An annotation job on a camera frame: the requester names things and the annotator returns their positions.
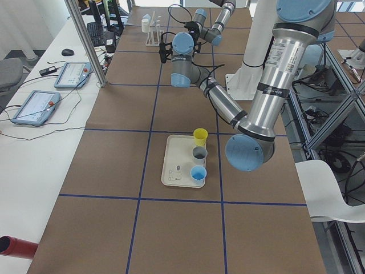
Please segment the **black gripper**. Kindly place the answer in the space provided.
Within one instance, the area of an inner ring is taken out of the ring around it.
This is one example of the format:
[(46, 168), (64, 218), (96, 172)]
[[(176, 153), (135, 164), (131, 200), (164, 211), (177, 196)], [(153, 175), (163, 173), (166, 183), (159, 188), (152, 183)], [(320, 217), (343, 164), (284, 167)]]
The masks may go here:
[(195, 21), (185, 22), (184, 27), (188, 30), (193, 40), (198, 40), (200, 36), (200, 29)]

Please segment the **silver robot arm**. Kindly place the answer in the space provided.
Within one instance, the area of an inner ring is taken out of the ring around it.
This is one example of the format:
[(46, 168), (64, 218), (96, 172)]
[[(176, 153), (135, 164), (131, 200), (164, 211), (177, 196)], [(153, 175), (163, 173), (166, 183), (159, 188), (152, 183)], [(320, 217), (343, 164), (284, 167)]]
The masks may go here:
[(240, 171), (254, 171), (274, 154), (274, 125), (306, 48), (327, 42), (333, 36), (336, 2), (275, 2), (273, 41), (250, 111), (244, 111), (206, 68), (193, 64), (197, 40), (219, 45), (222, 31), (236, 8), (235, 1), (218, 1), (217, 4), (221, 12), (211, 28), (204, 26), (205, 10), (198, 9), (186, 23), (185, 31), (175, 35), (171, 84), (183, 88), (194, 84), (203, 91), (216, 113), (237, 130), (226, 144), (227, 160)]
[(195, 42), (197, 42), (198, 38), (201, 38), (213, 46), (218, 46), (222, 41), (222, 32), (225, 25), (236, 9), (236, 1), (212, 0), (210, 2), (221, 7), (221, 11), (211, 28), (204, 26), (207, 17), (207, 13), (204, 9), (197, 9), (193, 19), (184, 23), (184, 27), (189, 30), (189, 33), (192, 35)]

